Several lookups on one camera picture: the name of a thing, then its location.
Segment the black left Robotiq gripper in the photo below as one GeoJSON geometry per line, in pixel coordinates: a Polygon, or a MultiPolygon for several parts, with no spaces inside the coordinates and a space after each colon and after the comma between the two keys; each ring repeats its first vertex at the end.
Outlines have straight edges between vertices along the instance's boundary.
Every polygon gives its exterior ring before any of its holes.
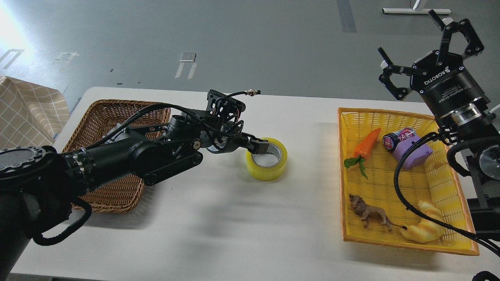
{"type": "Polygon", "coordinates": [[[253,155],[267,154],[270,143],[266,139],[250,138],[247,133],[240,133],[236,137],[227,137],[222,143],[216,142],[207,147],[213,154],[231,153],[238,148],[245,148],[253,155]]]}

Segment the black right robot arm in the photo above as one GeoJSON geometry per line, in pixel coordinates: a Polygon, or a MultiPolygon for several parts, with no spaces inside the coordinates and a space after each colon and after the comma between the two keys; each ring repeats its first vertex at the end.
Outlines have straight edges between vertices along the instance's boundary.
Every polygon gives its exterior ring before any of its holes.
{"type": "Polygon", "coordinates": [[[380,82],[398,101],[416,91],[431,110],[437,132],[424,135],[402,155],[393,175],[395,193],[407,210],[415,215],[455,231],[499,255],[499,197],[486,193],[488,187],[499,187],[499,130],[493,125],[496,114],[477,81],[464,66],[464,60],[484,51],[484,45],[467,18],[441,19],[429,9],[428,14],[442,33],[439,49],[432,50],[411,66],[392,62],[383,48],[380,82]],[[449,149],[449,166],[473,181],[476,198],[467,205],[475,232],[439,222],[417,210],[402,194],[399,174],[402,165],[418,148],[428,142],[441,141],[449,149]]]}

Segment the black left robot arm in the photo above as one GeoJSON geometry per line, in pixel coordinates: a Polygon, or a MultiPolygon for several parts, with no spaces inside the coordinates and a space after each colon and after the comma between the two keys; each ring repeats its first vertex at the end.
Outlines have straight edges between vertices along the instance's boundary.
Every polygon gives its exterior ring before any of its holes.
{"type": "Polygon", "coordinates": [[[154,103],[117,124],[99,141],[66,153],[52,146],[17,146],[1,151],[1,280],[30,240],[62,242],[83,226],[92,209],[82,196],[128,175],[147,186],[202,162],[200,149],[230,153],[245,148],[265,154],[270,143],[244,133],[238,95],[210,90],[207,108],[193,110],[154,103]]]}

